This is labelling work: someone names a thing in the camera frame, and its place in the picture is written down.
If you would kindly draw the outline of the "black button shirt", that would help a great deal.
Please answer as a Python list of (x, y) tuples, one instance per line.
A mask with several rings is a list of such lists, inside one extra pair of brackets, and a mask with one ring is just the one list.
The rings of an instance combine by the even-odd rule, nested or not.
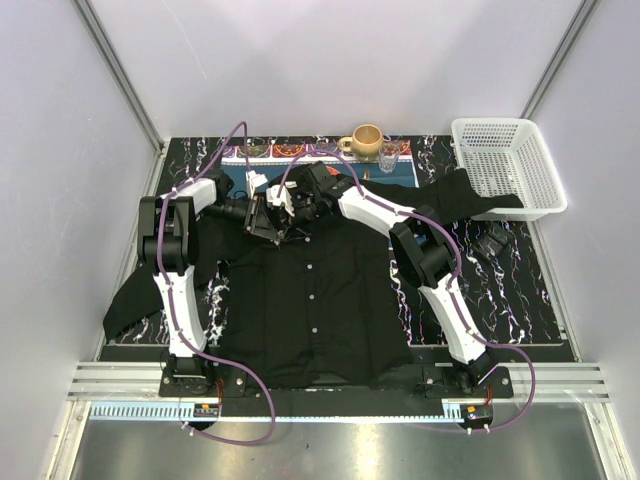
[(194, 283), (228, 281), (221, 355), (271, 388), (322, 374), (372, 381), (412, 359), (391, 287), (387, 239), (339, 215), (303, 224), (311, 241), (275, 245), (204, 216)]

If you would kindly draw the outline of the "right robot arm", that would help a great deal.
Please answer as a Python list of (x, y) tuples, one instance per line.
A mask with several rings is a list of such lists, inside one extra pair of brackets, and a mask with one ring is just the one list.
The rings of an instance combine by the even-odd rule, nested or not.
[(460, 251), (433, 209), (393, 203), (367, 189), (356, 175), (337, 178), (321, 161), (305, 166), (294, 183), (287, 177), (269, 190), (270, 203), (292, 218), (336, 213), (389, 240), (399, 273), (427, 300), (445, 335), (455, 387), (470, 397), (486, 389), (497, 361), (464, 302), (458, 282)]

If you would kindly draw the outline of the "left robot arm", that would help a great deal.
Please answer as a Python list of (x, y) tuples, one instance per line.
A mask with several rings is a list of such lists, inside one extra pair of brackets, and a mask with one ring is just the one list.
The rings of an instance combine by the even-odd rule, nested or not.
[(222, 386), (209, 357), (195, 293), (199, 257), (197, 221), (204, 212), (238, 223), (246, 233), (279, 241), (265, 197), (255, 191), (266, 177), (246, 174), (247, 195), (232, 198), (220, 174), (190, 178), (171, 192), (146, 196), (139, 203), (138, 257), (152, 271), (169, 327), (168, 358), (164, 361), (162, 397), (203, 396)]

